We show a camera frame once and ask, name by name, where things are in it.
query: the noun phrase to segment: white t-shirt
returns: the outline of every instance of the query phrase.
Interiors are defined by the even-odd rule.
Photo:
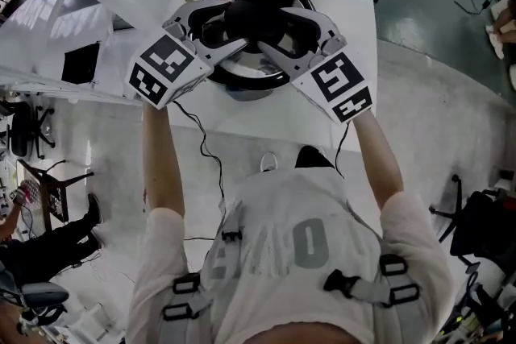
[[[378,239],[348,212],[343,184],[333,168],[276,170],[244,181],[234,204],[243,232],[238,275],[231,292],[223,288],[210,308],[215,344],[241,344],[291,322],[323,322],[363,344],[375,342],[372,306],[323,290],[335,269],[368,281],[378,271]],[[437,334],[453,303],[452,276],[426,215],[405,193],[391,197],[381,212],[384,240],[406,260],[427,307],[422,342]],[[160,311],[170,299],[162,292],[186,271],[184,235],[183,219],[172,210],[149,215],[127,344],[157,342]],[[202,269],[208,291],[220,291],[224,245],[214,243]]]

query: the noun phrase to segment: black plastic buckle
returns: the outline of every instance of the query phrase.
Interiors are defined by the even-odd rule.
[[[322,289],[324,291],[338,290],[346,298],[353,298],[351,290],[359,279],[359,276],[344,276],[340,270],[334,270],[326,279]]]
[[[167,305],[163,308],[163,319],[165,321],[185,320],[187,318],[194,320],[199,317],[199,313],[193,313],[189,304]]]
[[[180,278],[176,278],[172,285],[172,290],[176,294],[189,294],[196,292],[199,289],[199,285],[201,285],[201,274],[192,272]]]
[[[238,230],[236,232],[231,231],[223,231],[222,232],[223,241],[227,242],[228,239],[230,239],[231,242],[235,241],[237,238],[241,241],[242,240],[242,231]]]
[[[380,271],[383,276],[400,276],[408,269],[406,261],[397,255],[386,254],[380,256]]]
[[[409,296],[396,297],[397,292],[405,291],[407,289],[413,289],[414,293],[412,295],[409,295]],[[403,303],[406,303],[406,302],[416,301],[418,298],[419,298],[419,286],[418,285],[416,285],[416,284],[404,285],[402,287],[391,288],[390,289],[390,294],[389,294],[389,303],[388,304],[383,304],[383,306],[385,308],[389,309],[393,305],[398,305],[398,304],[403,304]]]

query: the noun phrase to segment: shirt sleeve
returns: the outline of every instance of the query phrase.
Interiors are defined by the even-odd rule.
[[[397,193],[385,203],[380,221],[389,249],[405,259],[410,278],[420,287],[429,318],[422,333],[430,342],[449,317],[455,299],[452,273],[430,214],[417,197]]]
[[[187,271],[184,238],[181,215],[165,208],[151,211],[127,320],[127,344],[157,342],[160,312],[168,304],[162,292]]]

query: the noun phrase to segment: person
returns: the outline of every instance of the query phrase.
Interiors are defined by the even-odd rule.
[[[92,233],[102,221],[98,199],[92,193],[88,194],[89,208],[82,219],[25,242],[11,239],[26,200],[25,193],[23,185],[20,185],[11,212],[0,224],[0,261],[19,287],[48,282],[65,268],[79,264],[101,248],[101,243]]]
[[[151,212],[126,342],[182,342],[174,336],[160,340],[166,331],[163,317],[169,314],[165,307],[171,309],[174,289],[178,291],[174,282],[188,272],[181,174],[167,109],[144,103],[143,111],[144,183]],[[381,242],[404,259],[407,274],[417,284],[416,311],[423,316],[417,319],[416,313],[414,322],[422,327],[410,344],[430,342],[454,301],[446,255],[428,213],[417,197],[405,192],[397,161],[372,112],[363,112],[353,122],[380,209]],[[262,170],[267,172],[241,184],[201,271],[202,291],[210,297],[205,310],[210,342],[381,342],[380,335],[399,325],[384,325],[375,332],[380,327],[372,304],[323,287],[336,268],[357,277],[354,280],[371,282],[379,272],[381,242],[351,210],[343,178],[313,147],[301,149],[294,169],[279,169],[275,157],[266,156]],[[236,263],[232,245],[239,246]],[[199,317],[199,312],[192,316]]]
[[[486,26],[485,31],[487,31],[489,41],[493,46],[494,52],[496,53],[498,59],[503,59],[503,45],[504,44],[516,44],[516,30],[510,30],[505,33],[501,32],[501,29],[507,24],[514,20],[514,16],[516,16],[516,4],[509,0],[507,2],[507,7],[500,12],[496,21],[494,22],[494,26]]]

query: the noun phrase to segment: forearm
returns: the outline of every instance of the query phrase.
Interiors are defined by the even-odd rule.
[[[167,109],[144,103],[144,182],[151,209],[169,208],[185,215],[181,174]]]
[[[403,190],[400,168],[378,121],[370,110],[353,119],[362,151],[365,172],[380,209]]]
[[[22,206],[15,202],[13,204],[13,209],[9,212],[9,215],[7,215],[6,220],[0,225],[0,240],[9,238],[15,232],[21,211]]]

